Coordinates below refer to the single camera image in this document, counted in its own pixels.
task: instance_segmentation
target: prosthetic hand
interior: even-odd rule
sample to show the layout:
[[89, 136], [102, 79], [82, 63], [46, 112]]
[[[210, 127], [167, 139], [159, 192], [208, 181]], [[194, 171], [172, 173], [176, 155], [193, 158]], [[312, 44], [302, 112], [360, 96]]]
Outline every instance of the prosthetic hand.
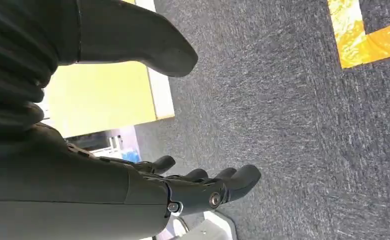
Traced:
[[258, 182], [252, 165], [161, 177], [169, 156], [94, 157], [40, 123], [34, 103], [58, 65], [129, 60], [181, 77], [197, 55], [165, 18], [119, 0], [0, 0], [0, 240], [150, 237], [170, 214], [215, 209]]

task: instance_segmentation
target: yellow tape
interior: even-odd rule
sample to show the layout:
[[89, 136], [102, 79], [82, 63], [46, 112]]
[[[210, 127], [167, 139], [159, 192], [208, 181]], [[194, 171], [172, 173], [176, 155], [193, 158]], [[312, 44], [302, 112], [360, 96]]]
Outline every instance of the yellow tape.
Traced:
[[328, 0], [342, 68], [390, 58], [390, 26], [366, 34], [359, 0]]

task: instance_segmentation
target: yellow panel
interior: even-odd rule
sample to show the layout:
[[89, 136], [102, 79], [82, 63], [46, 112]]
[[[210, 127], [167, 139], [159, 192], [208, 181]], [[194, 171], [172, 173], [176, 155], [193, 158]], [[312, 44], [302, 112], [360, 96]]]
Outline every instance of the yellow panel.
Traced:
[[147, 68], [138, 62], [61, 66], [46, 95], [65, 138], [156, 120]]
[[359, 0], [328, 0], [342, 68], [390, 57], [390, 26], [366, 34]]

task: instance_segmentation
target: gray carpet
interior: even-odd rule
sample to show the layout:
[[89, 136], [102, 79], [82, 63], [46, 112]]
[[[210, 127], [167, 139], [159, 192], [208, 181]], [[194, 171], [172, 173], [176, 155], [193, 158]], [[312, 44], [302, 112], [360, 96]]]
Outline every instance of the gray carpet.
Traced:
[[[390, 25], [390, 1], [360, 2], [368, 32]], [[390, 239], [390, 58], [342, 70], [326, 0], [156, 8], [200, 59], [170, 80], [176, 118], [136, 127], [144, 160], [174, 156], [171, 174], [260, 168], [220, 208], [240, 240]]]

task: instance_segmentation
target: black prosthetic finger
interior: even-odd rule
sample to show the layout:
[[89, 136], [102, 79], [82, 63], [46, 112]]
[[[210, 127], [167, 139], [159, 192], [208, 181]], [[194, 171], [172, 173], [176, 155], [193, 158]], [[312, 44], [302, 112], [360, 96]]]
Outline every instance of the black prosthetic finger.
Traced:
[[245, 165], [226, 181], [229, 201], [244, 197], [260, 180], [261, 172], [254, 165]]
[[215, 177], [216, 179], [224, 179], [224, 178], [231, 178], [235, 173], [236, 169], [232, 167], [228, 167], [224, 170], [222, 170], [217, 176]]
[[153, 167], [153, 173], [155, 174], [163, 174], [166, 171], [170, 170], [174, 165], [176, 164], [176, 161], [171, 156], [162, 156], [157, 161], [152, 163]]
[[194, 68], [198, 56], [163, 16], [121, 0], [80, 0], [80, 63], [138, 61], [171, 76]]
[[208, 174], [205, 170], [201, 168], [197, 168], [190, 173], [188, 173], [186, 176], [184, 176], [184, 179], [189, 182], [193, 182], [199, 179], [206, 179], [208, 178]]

